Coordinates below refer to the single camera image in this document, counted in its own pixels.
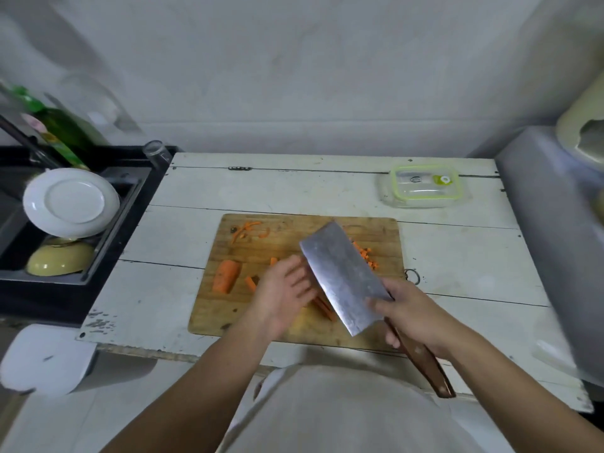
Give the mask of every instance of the white wall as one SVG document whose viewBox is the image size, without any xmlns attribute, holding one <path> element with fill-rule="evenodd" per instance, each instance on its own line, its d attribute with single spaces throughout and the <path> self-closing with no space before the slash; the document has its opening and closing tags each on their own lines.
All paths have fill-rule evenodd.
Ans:
<svg viewBox="0 0 604 453">
<path fill-rule="evenodd" d="M 604 66 L 604 0 L 4 0 L 0 75 L 95 76 L 191 151 L 465 156 Z"/>
</svg>

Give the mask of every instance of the plastic food container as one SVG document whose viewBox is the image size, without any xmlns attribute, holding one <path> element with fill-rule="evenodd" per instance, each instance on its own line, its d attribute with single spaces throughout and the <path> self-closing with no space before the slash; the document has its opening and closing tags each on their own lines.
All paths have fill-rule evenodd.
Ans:
<svg viewBox="0 0 604 453">
<path fill-rule="evenodd" d="M 383 176 L 382 200 L 401 208 L 438 208 L 464 197 L 458 173 L 447 165 L 395 167 Z"/>
</svg>

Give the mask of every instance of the forearm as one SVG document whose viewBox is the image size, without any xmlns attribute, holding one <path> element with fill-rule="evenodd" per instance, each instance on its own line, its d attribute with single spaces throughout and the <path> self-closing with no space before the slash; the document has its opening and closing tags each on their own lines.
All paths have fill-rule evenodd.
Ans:
<svg viewBox="0 0 604 453">
<path fill-rule="evenodd" d="M 550 394 L 482 336 L 467 329 L 450 361 L 517 453 L 589 453 L 604 433 Z"/>
<path fill-rule="evenodd" d="M 270 340 L 247 313 L 104 452 L 213 453 Z"/>
</svg>

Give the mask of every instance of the green bottle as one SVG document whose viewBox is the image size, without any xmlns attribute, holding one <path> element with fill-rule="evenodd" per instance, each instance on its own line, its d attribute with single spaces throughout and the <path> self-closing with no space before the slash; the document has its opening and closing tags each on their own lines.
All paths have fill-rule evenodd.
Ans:
<svg viewBox="0 0 604 453">
<path fill-rule="evenodd" d="M 99 158 L 98 149 L 63 110 L 48 108 L 40 100 L 33 98 L 22 86 L 14 87 L 13 93 L 25 103 L 31 113 L 21 114 L 27 124 L 73 167 L 92 171 L 102 170 L 104 165 Z"/>
</svg>

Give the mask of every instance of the white wooden table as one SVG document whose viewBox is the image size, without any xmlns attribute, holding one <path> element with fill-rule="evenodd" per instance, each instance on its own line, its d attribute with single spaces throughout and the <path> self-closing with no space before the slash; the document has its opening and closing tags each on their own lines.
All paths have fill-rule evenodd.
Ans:
<svg viewBox="0 0 604 453">
<path fill-rule="evenodd" d="M 467 202 L 412 210 L 379 200 L 376 181 L 393 166 L 443 162 L 463 175 Z M 581 381 L 532 356 L 533 326 L 551 314 L 550 304 L 490 159 L 179 153 L 80 339 L 113 352 L 196 360 L 217 339 L 189 333 L 187 322 L 224 213 L 395 218 L 405 267 L 419 272 L 422 290 L 571 408 L 593 411 Z M 300 362 L 371 368 L 430 390 L 395 353 L 274 342 L 262 360 Z M 471 396 L 455 369 L 443 366 L 455 391 Z"/>
</svg>

